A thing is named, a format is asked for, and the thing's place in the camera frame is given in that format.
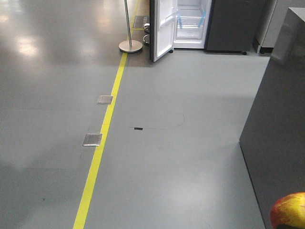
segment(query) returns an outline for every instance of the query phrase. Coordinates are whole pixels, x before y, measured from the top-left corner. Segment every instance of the stanchion pole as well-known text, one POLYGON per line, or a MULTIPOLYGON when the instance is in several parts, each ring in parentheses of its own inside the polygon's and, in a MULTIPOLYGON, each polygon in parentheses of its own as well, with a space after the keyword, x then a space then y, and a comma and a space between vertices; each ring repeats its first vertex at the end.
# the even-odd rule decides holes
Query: stanchion pole
POLYGON ((119 48, 122 52, 127 52, 127 53, 138 52, 142 49, 142 43, 132 40, 132 36, 130 33, 127 0, 124 0, 124 1, 125 1, 125 13, 126 13, 126 21, 127 21, 128 40, 121 42, 119 44, 119 48))

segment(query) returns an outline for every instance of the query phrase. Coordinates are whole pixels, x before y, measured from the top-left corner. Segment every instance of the apple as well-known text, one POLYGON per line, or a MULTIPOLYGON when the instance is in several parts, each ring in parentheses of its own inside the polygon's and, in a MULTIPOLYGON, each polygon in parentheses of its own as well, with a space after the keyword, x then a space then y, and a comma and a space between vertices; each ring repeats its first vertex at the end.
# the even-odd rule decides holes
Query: apple
POLYGON ((274 229, 305 229, 305 192, 277 200, 270 211, 270 220, 274 229))

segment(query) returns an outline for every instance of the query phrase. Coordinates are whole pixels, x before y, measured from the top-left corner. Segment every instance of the yellow floor line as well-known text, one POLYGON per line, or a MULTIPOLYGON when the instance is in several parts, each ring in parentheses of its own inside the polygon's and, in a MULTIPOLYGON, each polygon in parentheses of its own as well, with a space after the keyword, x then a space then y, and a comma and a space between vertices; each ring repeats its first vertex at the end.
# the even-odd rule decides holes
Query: yellow floor line
MULTIPOLYGON (((135 13, 137 12, 138 4, 139 4, 138 2, 139 2, 139 0, 137 0, 135 8, 134 8, 134 14, 133 14, 131 25, 133 25, 134 20, 135 20, 135 13)), ((86 223, 86 218, 88 215, 88 211, 89 211, 89 207, 90 207, 90 203, 91 203, 91 199, 92 199, 92 195, 93 195, 96 178, 97 178, 100 164, 102 161, 102 155, 104 152, 105 143, 106 143, 106 139, 108 136, 108 131, 109 131, 109 127, 110 127, 110 123, 111 123, 111 119, 112 119, 112 115, 113 115, 113 111, 114 111, 116 98, 117 98, 118 91, 120 88, 121 79, 122 79, 123 72, 124 72, 124 69, 126 66, 127 57, 128 57, 127 53, 122 54, 120 66, 119 66, 118 72, 116 74, 112 92, 111 92, 111 95, 113 96, 112 104, 107 107, 107 111, 106 111, 104 121, 103 121, 103 124, 101 127, 101 134, 102 134, 101 145, 95 148, 92 163, 91 163, 91 166, 89 169, 87 181, 86 181, 85 188, 84 188, 84 191, 83 191, 83 194, 81 197, 81 202, 80 202, 80 205, 79 205, 79 208, 77 211, 73 229, 83 229, 85 226, 85 223, 86 223)))

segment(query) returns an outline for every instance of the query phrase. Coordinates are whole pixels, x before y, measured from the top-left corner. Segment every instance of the gray floor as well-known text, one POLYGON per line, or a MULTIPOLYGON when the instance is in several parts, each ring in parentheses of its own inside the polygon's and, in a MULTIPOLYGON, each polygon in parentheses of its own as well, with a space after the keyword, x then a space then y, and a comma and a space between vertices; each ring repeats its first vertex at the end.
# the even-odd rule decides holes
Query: gray floor
MULTIPOLYGON (((0 2, 1 229, 73 227, 124 19, 119 0, 0 2)), ((129 55, 85 228, 264 228, 238 138, 268 60, 129 55)))

